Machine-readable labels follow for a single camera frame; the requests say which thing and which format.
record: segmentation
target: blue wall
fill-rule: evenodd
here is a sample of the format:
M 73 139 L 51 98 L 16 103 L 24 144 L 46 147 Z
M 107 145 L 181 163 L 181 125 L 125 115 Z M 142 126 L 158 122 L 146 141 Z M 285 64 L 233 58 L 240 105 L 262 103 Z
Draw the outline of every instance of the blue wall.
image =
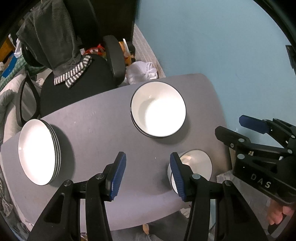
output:
M 241 127 L 239 117 L 296 125 L 296 77 L 276 23 L 252 0 L 139 0 L 136 24 L 166 76 L 203 73 L 213 83 L 228 128 L 277 145 Z

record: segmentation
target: stacked white plate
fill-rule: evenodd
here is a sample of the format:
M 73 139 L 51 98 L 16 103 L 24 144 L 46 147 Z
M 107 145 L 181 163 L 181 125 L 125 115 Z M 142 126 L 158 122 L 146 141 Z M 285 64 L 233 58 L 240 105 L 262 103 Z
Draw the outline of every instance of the stacked white plate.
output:
M 186 117 L 181 94 L 160 81 L 141 85 L 131 100 L 131 119 L 135 127 L 149 137 L 167 137 L 176 133 Z
M 53 128 L 44 120 L 29 120 L 20 133 L 20 164 L 26 176 L 37 185 L 46 185 L 58 175 L 61 148 Z

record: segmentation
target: table surface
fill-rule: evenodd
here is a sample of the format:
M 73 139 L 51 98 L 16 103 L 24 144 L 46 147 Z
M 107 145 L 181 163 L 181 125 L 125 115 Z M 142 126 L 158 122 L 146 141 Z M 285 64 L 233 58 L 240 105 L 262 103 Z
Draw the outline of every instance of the table surface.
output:
M 25 175 L 18 157 L 19 133 L 1 147 L 3 172 L 16 204 L 34 224 L 64 180 L 88 180 L 112 163 L 119 151 L 127 156 L 118 196 L 106 202 L 111 230 L 129 228 L 165 217 L 184 203 L 170 187 L 170 154 L 205 151 L 213 165 L 211 180 L 231 169 L 229 150 L 215 137 L 226 126 L 211 82 L 202 74 L 172 76 L 159 81 L 175 87 L 186 104 L 181 129 L 165 138 L 141 134 L 130 117 L 134 84 L 104 92 L 60 109 L 43 119 L 55 130 L 62 152 L 61 169 L 50 184 L 38 186 Z M 86 231 L 85 202 L 81 202 L 81 232 Z

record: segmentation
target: striped cloth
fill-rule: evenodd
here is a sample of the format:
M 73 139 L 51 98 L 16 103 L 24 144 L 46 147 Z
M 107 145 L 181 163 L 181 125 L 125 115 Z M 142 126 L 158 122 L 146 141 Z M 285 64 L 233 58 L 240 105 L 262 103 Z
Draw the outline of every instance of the striped cloth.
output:
M 1 178 L 0 178 L 0 202 L 2 203 L 2 210 L 4 212 L 5 217 L 8 217 L 11 214 L 11 211 L 13 210 L 13 205 L 8 203 L 4 198 L 3 185 L 2 185 Z
M 64 73 L 63 75 L 54 78 L 54 85 L 58 85 L 62 82 L 66 83 L 66 86 L 70 88 L 76 80 L 82 75 L 86 68 L 91 64 L 91 56 L 86 55 L 83 60 L 75 66 L 69 72 Z

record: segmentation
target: human hand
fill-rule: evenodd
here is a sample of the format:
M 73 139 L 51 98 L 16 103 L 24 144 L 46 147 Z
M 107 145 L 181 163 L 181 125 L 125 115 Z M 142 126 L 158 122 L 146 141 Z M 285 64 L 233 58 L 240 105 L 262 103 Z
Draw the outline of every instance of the human hand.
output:
M 279 224 L 283 220 L 283 214 L 292 216 L 294 211 L 291 207 L 281 206 L 275 200 L 271 200 L 266 218 L 270 225 Z

